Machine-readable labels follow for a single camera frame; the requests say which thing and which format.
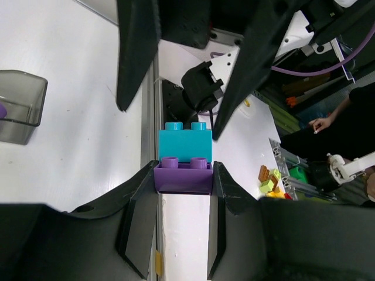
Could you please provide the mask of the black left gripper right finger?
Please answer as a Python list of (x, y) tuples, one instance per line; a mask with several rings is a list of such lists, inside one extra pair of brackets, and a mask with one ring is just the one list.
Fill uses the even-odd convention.
[(373, 280), (374, 210), (255, 199), (213, 165), (208, 280)]

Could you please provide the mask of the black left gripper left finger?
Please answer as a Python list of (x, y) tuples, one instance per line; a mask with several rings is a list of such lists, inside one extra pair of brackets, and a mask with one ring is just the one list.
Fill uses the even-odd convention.
[(147, 280), (157, 164), (69, 213), (42, 203), (2, 204), (1, 279)]

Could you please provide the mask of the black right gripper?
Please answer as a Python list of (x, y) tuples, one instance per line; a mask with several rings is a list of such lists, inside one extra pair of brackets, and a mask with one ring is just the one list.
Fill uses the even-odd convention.
[(217, 141), (240, 103), (268, 78), (276, 55), (313, 39), (330, 41), (372, 9), (374, 1), (118, 0), (117, 107), (126, 111), (135, 98), (161, 28), (163, 40), (196, 49), (211, 40), (240, 45), (212, 129)]

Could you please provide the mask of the purple lego brick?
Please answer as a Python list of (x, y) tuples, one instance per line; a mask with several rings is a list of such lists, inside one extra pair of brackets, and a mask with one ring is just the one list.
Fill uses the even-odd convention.
[(177, 157), (163, 157), (154, 168), (157, 192), (162, 194), (209, 195), (212, 192), (213, 168), (204, 157), (180, 162)]

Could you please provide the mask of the small teal lego plate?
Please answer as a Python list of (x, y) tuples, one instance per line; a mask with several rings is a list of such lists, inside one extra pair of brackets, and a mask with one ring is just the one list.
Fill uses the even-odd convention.
[(189, 163), (194, 157), (203, 157), (212, 162), (212, 131), (205, 122), (192, 122), (190, 129), (183, 129), (181, 122), (167, 122), (159, 130), (159, 160), (176, 157), (179, 162)]

